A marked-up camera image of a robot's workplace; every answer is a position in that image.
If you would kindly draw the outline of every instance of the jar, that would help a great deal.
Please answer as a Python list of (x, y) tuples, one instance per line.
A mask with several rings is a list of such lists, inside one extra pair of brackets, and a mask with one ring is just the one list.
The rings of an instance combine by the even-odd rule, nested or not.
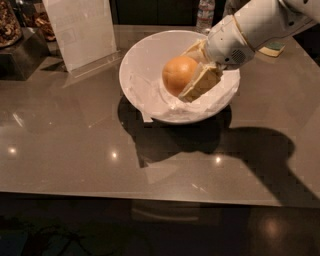
[(41, 0), (19, 0), (17, 5), (26, 27), (39, 28), (48, 42), (56, 40), (48, 14)]
[(22, 35), (19, 21), (10, 3), (0, 0), (0, 48), (13, 45)]

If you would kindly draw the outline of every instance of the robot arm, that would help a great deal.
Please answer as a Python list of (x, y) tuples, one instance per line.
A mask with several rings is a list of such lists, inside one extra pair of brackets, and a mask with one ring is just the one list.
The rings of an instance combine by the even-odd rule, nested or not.
[(206, 40), (184, 53), (206, 68), (194, 75), (179, 99), (192, 102), (220, 81), (221, 69), (239, 68), (268, 41), (295, 35), (317, 22), (320, 0), (251, 0), (234, 15), (223, 18)]
[(320, 23), (320, 0), (251, 0), (214, 26), (204, 53), (211, 62), (238, 68), (268, 41)]

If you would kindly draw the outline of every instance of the paper sign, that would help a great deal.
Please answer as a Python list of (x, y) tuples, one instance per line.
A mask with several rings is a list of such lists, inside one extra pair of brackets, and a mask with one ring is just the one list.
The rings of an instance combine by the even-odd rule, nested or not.
[(70, 72), (117, 50), (108, 0), (43, 0)]

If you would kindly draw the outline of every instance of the bowl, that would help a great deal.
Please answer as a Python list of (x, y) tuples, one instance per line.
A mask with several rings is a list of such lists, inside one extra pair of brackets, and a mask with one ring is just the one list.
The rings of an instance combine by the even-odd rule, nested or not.
[(204, 38), (205, 35), (193, 31), (170, 30), (142, 39), (126, 53), (120, 65), (120, 85), (146, 121), (198, 122), (220, 112), (235, 96), (240, 84), (239, 70), (223, 71), (221, 81), (192, 103), (180, 101), (165, 89), (164, 65)]

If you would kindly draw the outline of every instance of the glossy tabletop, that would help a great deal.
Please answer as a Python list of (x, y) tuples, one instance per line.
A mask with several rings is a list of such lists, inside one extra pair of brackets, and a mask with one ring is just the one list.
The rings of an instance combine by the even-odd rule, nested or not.
[[(187, 27), (115, 26), (128, 49)], [(144, 123), (119, 84), (121, 59), (69, 74), (48, 57), (0, 81), (0, 191), (320, 207), (320, 68), (292, 39), (257, 53), (216, 116)]]

